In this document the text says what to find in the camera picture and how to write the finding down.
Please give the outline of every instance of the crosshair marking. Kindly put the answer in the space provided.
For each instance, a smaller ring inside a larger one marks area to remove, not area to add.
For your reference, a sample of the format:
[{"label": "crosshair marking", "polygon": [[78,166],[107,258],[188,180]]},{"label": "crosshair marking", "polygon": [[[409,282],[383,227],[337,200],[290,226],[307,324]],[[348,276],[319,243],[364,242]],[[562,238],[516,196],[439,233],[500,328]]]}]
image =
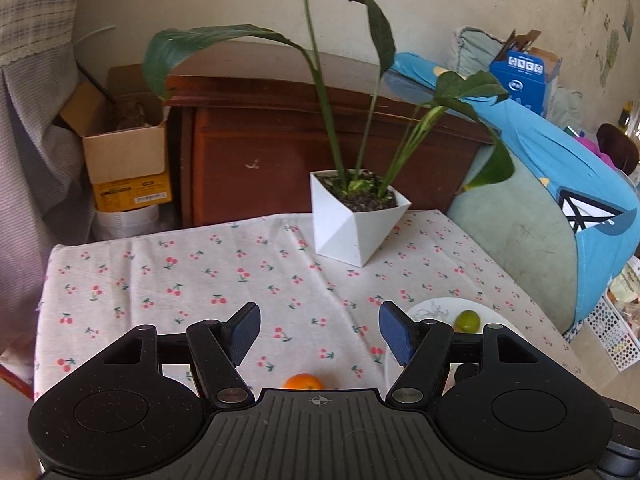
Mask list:
[{"label": "crosshair marking", "polygon": [[324,406],[326,403],[331,402],[331,399],[327,399],[326,397],[323,397],[322,395],[318,395],[318,396],[314,397],[313,399],[309,399],[309,402],[314,403],[316,406]]}]

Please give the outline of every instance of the plastic basket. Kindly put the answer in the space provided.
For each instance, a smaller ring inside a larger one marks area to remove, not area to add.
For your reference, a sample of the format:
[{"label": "plastic basket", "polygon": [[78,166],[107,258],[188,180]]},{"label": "plastic basket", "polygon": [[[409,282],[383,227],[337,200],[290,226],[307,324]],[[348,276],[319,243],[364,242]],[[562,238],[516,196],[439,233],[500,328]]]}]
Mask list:
[{"label": "plastic basket", "polygon": [[619,371],[640,361],[640,344],[620,313],[603,296],[586,319]]}]

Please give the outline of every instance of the barcode label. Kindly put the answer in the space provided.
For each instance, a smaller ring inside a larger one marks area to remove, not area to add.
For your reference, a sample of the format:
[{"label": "barcode label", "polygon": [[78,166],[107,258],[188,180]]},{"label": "barcode label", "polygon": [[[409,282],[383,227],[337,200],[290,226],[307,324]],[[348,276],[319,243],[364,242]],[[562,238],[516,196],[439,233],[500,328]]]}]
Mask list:
[{"label": "barcode label", "polygon": [[166,198],[166,193],[156,193],[153,195],[147,196],[138,196],[133,199],[136,204],[142,204],[143,202],[151,202],[152,200],[160,200],[161,198]]}]

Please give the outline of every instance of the white cable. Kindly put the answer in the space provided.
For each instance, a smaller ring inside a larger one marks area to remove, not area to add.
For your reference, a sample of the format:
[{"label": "white cable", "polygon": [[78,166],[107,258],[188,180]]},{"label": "white cable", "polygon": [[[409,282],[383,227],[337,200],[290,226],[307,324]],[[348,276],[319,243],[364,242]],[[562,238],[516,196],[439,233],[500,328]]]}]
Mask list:
[{"label": "white cable", "polygon": [[115,25],[107,25],[106,27],[103,28],[97,28],[96,30],[92,30],[91,32],[89,32],[88,34],[85,34],[82,38],[80,38],[79,40],[76,40],[76,42],[74,43],[74,46],[78,46],[78,43],[80,43],[81,41],[86,40],[87,38],[90,38],[91,36],[93,36],[94,34],[98,34],[100,32],[105,32],[107,30],[111,30],[116,28]]}]

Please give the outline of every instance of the plant stem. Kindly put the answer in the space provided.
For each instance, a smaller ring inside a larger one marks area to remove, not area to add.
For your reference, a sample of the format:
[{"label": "plant stem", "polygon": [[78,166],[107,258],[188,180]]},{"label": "plant stem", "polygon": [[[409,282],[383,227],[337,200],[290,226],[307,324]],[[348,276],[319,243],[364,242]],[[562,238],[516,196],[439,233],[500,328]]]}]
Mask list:
[{"label": "plant stem", "polygon": [[407,142],[402,147],[402,150],[399,152],[398,157],[393,161],[391,166],[389,167],[389,171],[385,175],[380,188],[378,189],[378,197],[382,198],[386,189],[391,186],[393,180],[398,176],[400,170],[404,168],[409,157],[413,154],[413,152],[420,146],[423,142],[427,134],[431,131],[431,129],[435,126],[435,124],[440,119],[441,115],[443,115],[447,111],[447,108],[443,106],[434,106],[428,113],[420,120],[418,124],[415,125],[414,130],[411,132],[411,135],[407,139]]},{"label": "plant stem", "polygon": [[331,112],[331,103],[329,102],[329,96],[326,92],[326,86],[324,84],[324,76],[322,76],[322,64],[320,62],[320,53],[318,52],[318,44],[316,42],[316,33],[314,32],[314,24],[311,20],[311,10],[309,6],[309,0],[303,0],[305,6],[305,19],[306,26],[309,30],[309,37],[311,39],[311,47],[314,53],[314,60],[316,62],[316,69],[312,71],[314,83],[316,84],[316,91],[318,92],[318,100],[320,101],[320,109],[322,111],[322,118],[324,119],[324,126],[326,128],[326,134],[329,137],[329,144],[334,156],[334,164],[338,179],[340,180],[340,186],[347,189],[347,179],[344,172],[344,166],[342,164],[342,155],[340,154],[340,144],[338,143],[338,136],[335,133],[334,116]]},{"label": "plant stem", "polygon": [[380,80],[382,74],[379,75],[376,80],[376,87],[373,89],[373,95],[371,96],[371,103],[369,105],[369,114],[367,115],[367,124],[364,127],[364,134],[360,141],[360,151],[358,152],[358,160],[356,162],[356,168],[353,172],[353,181],[356,181],[360,177],[360,170],[362,169],[362,161],[364,160],[364,153],[367,149],[367,139],[369,138],[369,130],[371,129],[371,123],[373,122],[373,111],[376,109],[376,102],[378,100],[378,92],[380,91]]},{"label": "plant stem", "polygon": [[412,125],[415,128],[415,124],[414,124],[415,117],[418,114],[418,111],[420,110],[420,108],[423,108],[426,104],[427,103],[419,104],[414,108],[414,113],[411,114],[411,119],[409,120],[409,122],[406,125],[406,128],[404,129],[404,134],[402,134],[402,139],[398,143],[398,147],[396,148],[396,152],[394,153],[394,158],[391,159],[391,163],[389,164],[389,168],[394,168],[396,166],[396,161],[398,160],[398,157],[400,156],[400,153],[402,152],[402,147],[405,145],[407,137],[409,136],[409,130],[411,129]]}]

